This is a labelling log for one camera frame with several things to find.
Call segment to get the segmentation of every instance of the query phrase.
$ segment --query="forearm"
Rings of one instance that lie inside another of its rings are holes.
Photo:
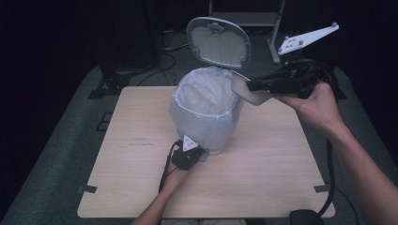
[[[398,224],[398,188],[378,168],[349,129],[327,130],[367,224]]]
[[[161,215],[173,195],[173,191],[168,191],[164,189],[158,196],[152,201],[152,203],[147,207],[147,209],[136,218],[131,225],[157,225],[161,220]]]

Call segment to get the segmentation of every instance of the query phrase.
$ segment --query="wooden table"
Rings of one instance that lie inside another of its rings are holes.
[[[126,87],[117,102],[88,186],[81,218],[137,218],[158,194],[177,140],[168,107],[174,87]],[[245,103],[237,130],[217,156],[199,162],[165,218],[286,218],[318,211],[328,196],[296,113],[275,99]],[[324,217],[332,217],[333,205]]]

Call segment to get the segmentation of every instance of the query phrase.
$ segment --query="dark background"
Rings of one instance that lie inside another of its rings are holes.
[[[98,2],[0,0],[0,219],[80,82],[102,56],[122,66],[156,64],[161,31],[181,31],[190,19],[208,11],[205,0]],[[215,10],[224,11],[274,11],[279,5],[276,0],[266,6],[260,0],[214,2]],[[281,31],[298,34],[340,24],[339,31],[304,54],[345,72],[397,163],[393,6],[392,0],[291,0]]]

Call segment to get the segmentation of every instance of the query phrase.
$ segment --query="open lid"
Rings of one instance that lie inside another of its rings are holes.
[[[211,17],[198,17],[187,26],[193,55],[211,65],[244,68],[249,65],[251,43],[236,24]]]

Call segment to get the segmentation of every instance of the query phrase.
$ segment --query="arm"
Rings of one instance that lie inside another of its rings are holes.
[[[169,175],[164,182],[163,189],[147,209],[138,218],[136,218],[131,225],[157,225],[159,223],[161,215],[166,208],[166,204],[169,202],[178,187],[180,187],[185,181],[189,173],[188,171],[180,169],[174,170],[175,167],[176,165],[171,162],[168,169]]]
[[[308,99],[275,95],[329,138],[367,224],[398,224],[398,187],[377,167],[342,120],[329,85],[319,83]]]

